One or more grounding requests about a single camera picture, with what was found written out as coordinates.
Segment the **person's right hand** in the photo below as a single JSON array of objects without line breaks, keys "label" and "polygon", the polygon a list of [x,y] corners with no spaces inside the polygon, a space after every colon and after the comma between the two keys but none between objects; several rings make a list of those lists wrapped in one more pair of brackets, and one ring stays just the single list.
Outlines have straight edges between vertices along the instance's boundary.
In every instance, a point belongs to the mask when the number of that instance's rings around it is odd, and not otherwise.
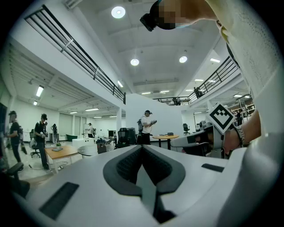
[{"label": "person's right hand", "polygon": [[235,150],[240,147],[240,144],[241,140],[236,129],[231,129],[225,132],[223,149],[226,154],[229,154],[231,150]]}]

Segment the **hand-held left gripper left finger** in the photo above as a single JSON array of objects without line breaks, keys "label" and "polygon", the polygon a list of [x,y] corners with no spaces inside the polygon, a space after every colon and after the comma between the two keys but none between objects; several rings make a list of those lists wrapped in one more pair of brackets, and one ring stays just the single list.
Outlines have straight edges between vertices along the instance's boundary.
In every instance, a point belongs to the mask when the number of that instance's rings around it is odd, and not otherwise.
[{"label": "hand-held left gripper left finger", "polygon": [[[103,177],[103,167],[111,159],[137,146],[83,158],[55,174],[27,199],[14,194],[20,208],[44,227],[154,227],[156,220],[137,196],[124,196],[113,190]],[[66,182],[79,187],[56,220],[40,207]]]}]

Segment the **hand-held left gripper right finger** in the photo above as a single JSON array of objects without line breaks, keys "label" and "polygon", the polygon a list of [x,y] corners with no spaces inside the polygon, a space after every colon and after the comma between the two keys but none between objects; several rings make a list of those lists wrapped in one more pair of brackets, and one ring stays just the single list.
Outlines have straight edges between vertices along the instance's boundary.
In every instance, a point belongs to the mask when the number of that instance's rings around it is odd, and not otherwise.
[{"label": "hand-held left gripper right finger", "polygon": [[225,204],[241,170],[241,150],[229,160],[142,146],[143,165],[156,172],[155,208],[142,225],[225,225]]}]

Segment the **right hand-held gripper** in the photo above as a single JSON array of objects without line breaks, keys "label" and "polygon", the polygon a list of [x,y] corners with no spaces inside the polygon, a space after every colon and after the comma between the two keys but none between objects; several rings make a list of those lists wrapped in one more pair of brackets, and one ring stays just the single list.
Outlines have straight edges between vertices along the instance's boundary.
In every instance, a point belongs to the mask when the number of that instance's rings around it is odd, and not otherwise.
[{"label": "right hand-held gripper", "polygon": [[200,122],[200,131],[172,139],[172,147],[183,147],[182,152],[205,157],[211,156],[225,159],[231,129],[234,128],[235,116],[220,102],[217,103]]}]

